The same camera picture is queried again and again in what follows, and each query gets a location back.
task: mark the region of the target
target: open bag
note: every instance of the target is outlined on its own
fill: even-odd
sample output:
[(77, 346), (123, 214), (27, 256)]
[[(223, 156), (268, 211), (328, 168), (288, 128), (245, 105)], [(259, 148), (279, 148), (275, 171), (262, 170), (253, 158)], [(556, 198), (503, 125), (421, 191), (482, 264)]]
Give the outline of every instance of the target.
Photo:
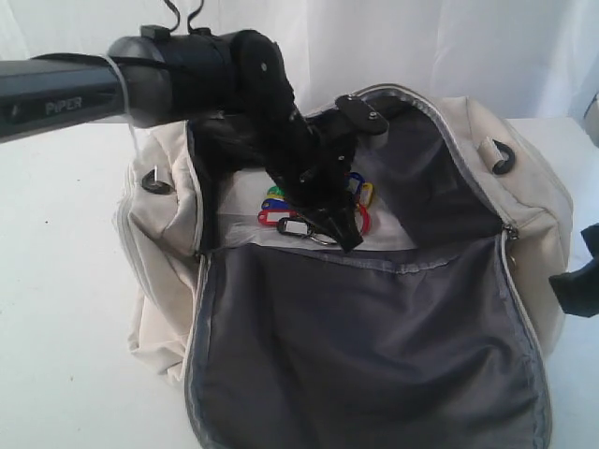
[(131, 351), (183, 384), (207, 449), (548, 447), (570, 196), (473, 100), (355, 96), (395, 103), (357, 149), (376, 198), (352, 253), (260, 226), (273, 182), (235, 120), (153, 132), (117, 216)]

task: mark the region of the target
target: white surface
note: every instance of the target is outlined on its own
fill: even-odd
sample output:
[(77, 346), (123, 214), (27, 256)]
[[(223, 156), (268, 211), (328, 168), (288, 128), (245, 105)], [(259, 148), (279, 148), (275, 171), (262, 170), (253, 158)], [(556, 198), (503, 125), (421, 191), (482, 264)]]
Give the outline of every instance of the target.
[[(572, 119), (512, 122), (599, 222), (599, 151)], [(111, 217), (126, 126), (87, 124), (0, 146), (0, 447), (197, 448), (183, 395), (126, 351), (136, 285)], [(572, 267), (589, 260), (577, 233)], [(596, 447), (599, 321), (568, 318), (549, 362), (554, 449)]]
[[(199, 0), (175, 3), (186, 16)], [(507, 117), (581, 120), (599, 91), (597, 18), (597, 0), (206, 0), (194, 25), (278, 40), (303, 110), (398, 82)], [(0, 60), (102, 53), (146, 23), (174, 19), (162, 0), (0, 0)]]

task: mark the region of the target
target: red key tag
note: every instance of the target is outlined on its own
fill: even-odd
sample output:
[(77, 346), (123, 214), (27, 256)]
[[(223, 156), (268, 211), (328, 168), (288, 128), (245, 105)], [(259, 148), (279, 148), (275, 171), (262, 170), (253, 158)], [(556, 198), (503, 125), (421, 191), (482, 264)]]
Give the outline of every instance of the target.
[(276, 226), (282, 218), (291, 218), (298, 215), (294, 210), (266, 209), (258, 214), (258, 222), (264, 226)]

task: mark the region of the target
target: beige bag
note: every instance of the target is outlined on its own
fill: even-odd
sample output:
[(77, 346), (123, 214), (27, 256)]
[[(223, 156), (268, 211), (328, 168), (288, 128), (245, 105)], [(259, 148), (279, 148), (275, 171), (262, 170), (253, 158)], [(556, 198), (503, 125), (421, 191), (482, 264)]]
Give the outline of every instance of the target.
[[(508, 255), (513, 262), (509, 267), (513, 286), (525, 309), (522, 315), (530, 320), (528, 327), (543, 354), (550, 354), (562, 329), (563, 313), (548, 278), (566, 270), (572, 231), (573, 206), (566, 189), (529, 142), (475, 101), (433, 101), (397, 85), (374, 86), (356, 95), (367, 98), (382, 90), (432, 119), (459, 170), (475, 181), (473, 190), (484, 193), (489, 205), (509, 224), (509, 232), (518, 234)], [(493, 168), (505, 163), (506, 154), (496, 142), (513, 150), (517, 160), (511, 171), (501, 175)], [(141, 187), (142, 179), (150, 174), (169, 186), (168, 195), (150, 194)], [(203, 222), (200, 185), (189, 157), (184, 123), (153, 132), (129, 168), (126, 185), (117, 221), (141, 289), (130, 349), (155, 372), (178, 383), (183, 379), (203, 263), (196, 254)], [(229, 223), (223, 235), (226, 245), (253, 241), (306, 247), (282, 242), (281, 236), (264, 234), (254, 226), (257, 208), (271, 185), (264, 172), (255, 170), (233, 177), (219, 212), (229, 218), (224, 220)], [(386, 234), (385, 229), (397, 229), (399, 224), (384, 205), (374, 213), (382, 224), (380, 234), (368, 238), (360, 249), (413, 247), (407, 236)], [(231, 217), (239, 221), (231, 224)]]

